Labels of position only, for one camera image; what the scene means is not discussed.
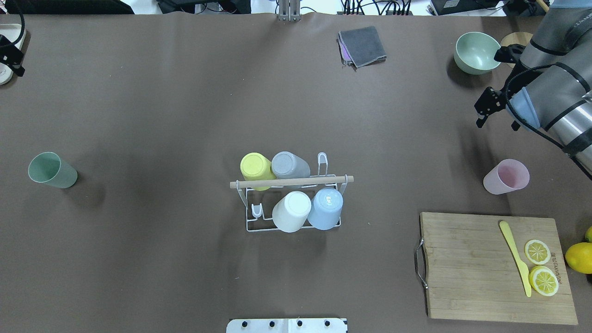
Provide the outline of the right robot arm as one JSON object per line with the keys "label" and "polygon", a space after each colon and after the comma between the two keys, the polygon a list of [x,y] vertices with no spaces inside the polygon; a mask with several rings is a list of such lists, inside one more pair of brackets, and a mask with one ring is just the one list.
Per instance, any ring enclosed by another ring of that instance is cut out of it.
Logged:
{"label": "right robot arm", "polygon": [[556,0],[526,46],[499,47],[498,62],[514,68],[503,88],[488,87],[475,103],[482,127],[507,110],[524,127],[562,150],[591,176],[592,9],[589,0]]}

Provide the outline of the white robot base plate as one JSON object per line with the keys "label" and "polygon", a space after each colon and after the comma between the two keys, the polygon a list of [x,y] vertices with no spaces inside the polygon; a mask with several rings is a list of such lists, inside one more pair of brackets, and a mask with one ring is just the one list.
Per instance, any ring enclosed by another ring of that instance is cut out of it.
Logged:
{"label": "white robot base plate", "polygon": [[342,318],[271,318],[230,320],[227,333],[347,333]]}

